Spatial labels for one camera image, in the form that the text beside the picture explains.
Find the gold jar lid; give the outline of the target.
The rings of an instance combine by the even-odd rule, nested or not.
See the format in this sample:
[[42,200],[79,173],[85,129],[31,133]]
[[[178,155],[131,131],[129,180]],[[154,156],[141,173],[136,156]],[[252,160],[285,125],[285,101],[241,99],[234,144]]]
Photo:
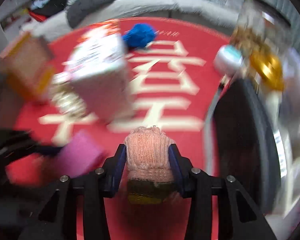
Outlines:
[[280,58],[272,53],[254,51],[250,57],[250,66],[261,77],[263,83],[271,90],[283,91],[283,70]]

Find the yellow red cardboard box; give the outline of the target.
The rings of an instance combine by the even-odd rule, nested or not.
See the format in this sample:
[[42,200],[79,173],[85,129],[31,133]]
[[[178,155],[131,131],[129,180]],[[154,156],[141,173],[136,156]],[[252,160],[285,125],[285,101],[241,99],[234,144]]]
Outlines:
[[42,36],[21,33],[0,53],[0,72],[25,101],[45,102],[56,69],[53,53]]

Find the blue yarn ball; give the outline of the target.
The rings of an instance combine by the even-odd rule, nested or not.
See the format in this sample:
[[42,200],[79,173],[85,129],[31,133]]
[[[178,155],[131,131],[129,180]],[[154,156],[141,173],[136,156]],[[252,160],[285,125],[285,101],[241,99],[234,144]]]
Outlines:
[[147,44],[154,41],[156,33],[149,24],[138,23],[122,38],[128,48],[145,48]]

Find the pink foam sponge block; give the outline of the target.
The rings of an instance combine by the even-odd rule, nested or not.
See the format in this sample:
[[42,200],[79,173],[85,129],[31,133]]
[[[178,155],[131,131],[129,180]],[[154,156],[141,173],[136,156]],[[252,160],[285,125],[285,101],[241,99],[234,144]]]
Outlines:
[[57,176],[76,178],[97,168],[104,156],[105,150],[89,133],[81,130],[54,157],[52,170]]

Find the clear peanut jar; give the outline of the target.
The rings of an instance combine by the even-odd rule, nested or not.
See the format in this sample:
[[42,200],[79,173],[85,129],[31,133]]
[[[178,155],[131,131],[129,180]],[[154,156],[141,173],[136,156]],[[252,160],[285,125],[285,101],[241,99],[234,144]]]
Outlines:
[[291,46],[291,24],[265,0],[245,0],[230,44],[249,57],[253,51],[282,57]]

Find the cream dotted scrunchie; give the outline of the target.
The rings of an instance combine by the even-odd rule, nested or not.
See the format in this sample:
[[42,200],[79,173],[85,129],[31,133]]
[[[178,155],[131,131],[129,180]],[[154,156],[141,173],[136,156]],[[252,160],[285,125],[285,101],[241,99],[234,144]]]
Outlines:
[[70,85],[68,72],[60,72],[53,76],[49,98],[61,114],[74,119],[83,118],[88,114],[85,102]]

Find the round red table mat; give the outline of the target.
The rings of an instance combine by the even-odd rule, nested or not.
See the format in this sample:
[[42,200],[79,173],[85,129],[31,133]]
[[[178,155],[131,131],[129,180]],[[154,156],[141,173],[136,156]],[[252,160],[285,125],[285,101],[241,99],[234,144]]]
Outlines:
[[[90,115],[72,121],[50,105],[23,105],[16,129],[30,129],[42,142],[63,144],[77,132],[90,134],[112,156],[131,130],[157,126],[172,138],[181,154],[203,170],[203,130],[208,107],[221,76],[213,59],[229,37],[221,31],[181,20],[131,17],[119,20],[122,32],[147,23],[157,32],[147,51],[127,56],[131,68],[134,116],[105,124]],[[105,201],[112,239],[183,239],[190,200],[178,195],[160,205],[132,205],[125,189]]]

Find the white round cream jar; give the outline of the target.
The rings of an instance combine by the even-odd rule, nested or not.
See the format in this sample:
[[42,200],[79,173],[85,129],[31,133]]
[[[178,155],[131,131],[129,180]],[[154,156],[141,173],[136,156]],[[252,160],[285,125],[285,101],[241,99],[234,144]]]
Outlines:
[[213,66],[220,74],[233,77],[243,66],[242,53],[234,46],[221,46],[215,56]]

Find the black bag on sofa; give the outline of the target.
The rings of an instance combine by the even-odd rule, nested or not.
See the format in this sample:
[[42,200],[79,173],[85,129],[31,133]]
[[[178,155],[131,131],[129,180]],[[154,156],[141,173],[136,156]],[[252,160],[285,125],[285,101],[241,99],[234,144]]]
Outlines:
[[29,15],[43,22],[51,16],[63,11],[68,0],[35,0],[28,8]]

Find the white tissue pack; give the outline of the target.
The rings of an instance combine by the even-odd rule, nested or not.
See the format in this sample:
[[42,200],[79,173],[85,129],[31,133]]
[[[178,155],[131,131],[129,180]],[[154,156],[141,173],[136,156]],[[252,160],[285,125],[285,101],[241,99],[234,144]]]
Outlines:
[[133,116],[130,68],[119,23],[115,20],[82,29],[65,67],[70,86],[87,110],[106,122]]

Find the grey covered sofa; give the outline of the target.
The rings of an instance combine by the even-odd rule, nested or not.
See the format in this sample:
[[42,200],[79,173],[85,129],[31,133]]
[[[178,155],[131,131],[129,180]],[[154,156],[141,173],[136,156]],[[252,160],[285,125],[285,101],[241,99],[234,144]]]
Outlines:
[[[32,20],[21,26],[34,36],[44,36],[48,41],[71,32],[66,18],[68,8],[75,0],[68,0],[65,9],[43,22]],[[96,22],[133,16],[171,17],[199,23],[230,35],[237,23],[239,9],[232,0],[115,0],[88,15],[77,27]]]

